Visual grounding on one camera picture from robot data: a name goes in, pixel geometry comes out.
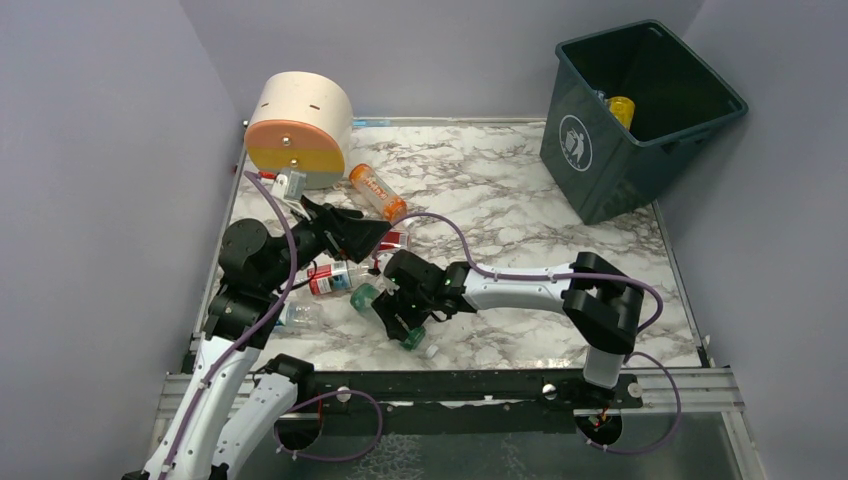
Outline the red gold drink can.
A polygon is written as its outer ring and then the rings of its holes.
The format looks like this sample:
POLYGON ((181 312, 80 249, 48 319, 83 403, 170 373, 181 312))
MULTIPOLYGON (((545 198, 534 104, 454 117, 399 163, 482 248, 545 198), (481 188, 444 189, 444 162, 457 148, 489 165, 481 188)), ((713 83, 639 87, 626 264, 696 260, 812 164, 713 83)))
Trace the red gold drink can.
POLYGON ((407 232, 399 230, 390 230, 382 238, 378 252, 395 252, 397 250, 408 249, 410 247, 410 236, 407 232))

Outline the yellow drink bottle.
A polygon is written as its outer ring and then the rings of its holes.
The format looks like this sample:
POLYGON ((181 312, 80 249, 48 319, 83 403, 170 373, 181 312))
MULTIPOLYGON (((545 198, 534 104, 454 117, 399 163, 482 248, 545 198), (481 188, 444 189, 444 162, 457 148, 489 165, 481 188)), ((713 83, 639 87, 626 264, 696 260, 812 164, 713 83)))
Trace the yellow drink bottle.
POLYGON ((635 103, 625 96, 609 97, 605 100, 610 113, 626 129, 630 130, 635 116, 635 103))

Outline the orange drink bottle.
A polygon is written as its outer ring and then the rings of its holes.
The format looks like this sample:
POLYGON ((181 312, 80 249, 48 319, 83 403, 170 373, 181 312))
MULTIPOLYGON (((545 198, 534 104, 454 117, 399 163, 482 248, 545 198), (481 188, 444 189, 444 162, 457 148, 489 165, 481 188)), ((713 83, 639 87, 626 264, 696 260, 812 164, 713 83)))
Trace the orange drink bottle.
POLYGON ((381 216, 394 222, 407 215, 407 204, 368 164, 360 163, 349 173, 349 181, 381 216))

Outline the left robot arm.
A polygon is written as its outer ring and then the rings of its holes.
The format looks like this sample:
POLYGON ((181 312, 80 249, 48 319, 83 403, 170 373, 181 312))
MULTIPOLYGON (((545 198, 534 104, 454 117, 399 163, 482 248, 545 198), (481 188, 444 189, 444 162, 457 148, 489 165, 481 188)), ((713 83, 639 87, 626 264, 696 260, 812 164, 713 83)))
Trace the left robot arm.
POLYGON ((129 479, 234 479, 277 419, 315 392, 313 364, 279 354, 248 400, 233 404, 266 347, 296 274, 321 254, 363 261, 389 232, 385 220, 301 198, 304 213, 281 236, 256 219, 229 225, 218 264, 220 287, 192 378, 171 424, 129 479))

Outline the green tinted tea bottle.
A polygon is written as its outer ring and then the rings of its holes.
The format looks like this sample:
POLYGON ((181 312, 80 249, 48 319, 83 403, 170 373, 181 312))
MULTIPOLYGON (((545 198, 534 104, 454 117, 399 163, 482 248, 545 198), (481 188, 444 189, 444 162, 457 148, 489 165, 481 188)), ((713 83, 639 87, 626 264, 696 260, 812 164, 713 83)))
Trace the green tinted tea bottle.
POLYGON ((409 322, 401 316, 399 296, 380 291, 372 284, 358 287, 351 296, 350 304, 361 316, 379 321, 390 340, 396 341, 408 352, 416 352, 425 359, 433 359, 439 346, 430 337, 422 322, 409 322))

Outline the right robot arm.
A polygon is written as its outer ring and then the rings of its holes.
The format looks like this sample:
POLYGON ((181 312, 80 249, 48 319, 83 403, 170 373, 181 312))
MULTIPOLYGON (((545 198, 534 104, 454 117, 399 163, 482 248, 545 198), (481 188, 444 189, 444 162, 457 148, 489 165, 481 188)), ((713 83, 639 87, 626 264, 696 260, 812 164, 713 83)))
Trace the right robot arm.
POLYGON ((581 252, 570 264, 496 269, 470 261, 440 268, 407 250, 380 266, 385 289, 371 306, 392 340, 406 341, 430 318, 492 309, 566 316, 587 342, 585 382, 611 390, 634 351, 647 286, 600 256, 581 252))

